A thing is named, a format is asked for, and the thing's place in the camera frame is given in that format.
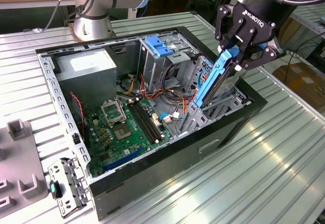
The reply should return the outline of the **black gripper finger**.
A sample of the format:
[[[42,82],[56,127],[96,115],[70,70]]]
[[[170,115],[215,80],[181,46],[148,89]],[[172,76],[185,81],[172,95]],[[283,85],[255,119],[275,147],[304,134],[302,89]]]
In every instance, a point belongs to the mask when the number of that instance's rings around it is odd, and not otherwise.
[[[245,11],[243,5],[221,5],[217,11],[215,38],[219,41],[218,51],[233,48],[240,40],[239,50],[245,51],[243,45],[244,28],[245,28]]]
[[[264,48],[261,48],[261,44],[253,45],[252,41],[256,34],[257,29],[254,27],[246,32],[239,53],[235,57],[235,64],[245,70],[257,68],[283,56],[274,45],[267,44]]]

